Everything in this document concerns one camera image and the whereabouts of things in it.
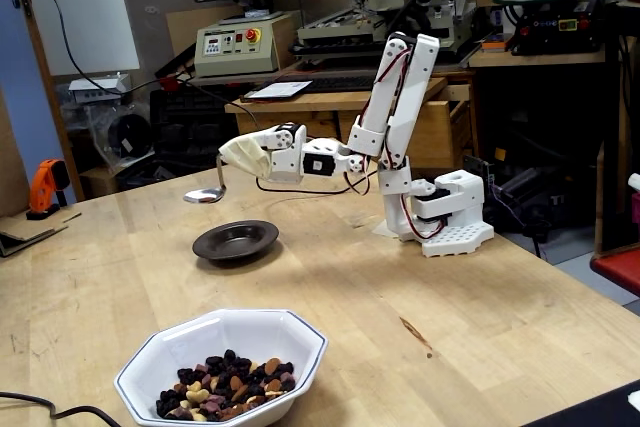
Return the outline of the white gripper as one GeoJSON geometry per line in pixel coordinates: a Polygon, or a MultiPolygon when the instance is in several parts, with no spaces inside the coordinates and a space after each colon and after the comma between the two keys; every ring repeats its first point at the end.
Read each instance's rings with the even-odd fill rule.
{"type": "Polygon", "coordinates": [[[276,183],[299,183],[302,178],[302,147],[307,129],[303,124],[285,123],[251,133],[263,150],[270,151],[269,180],[276,183]]]}

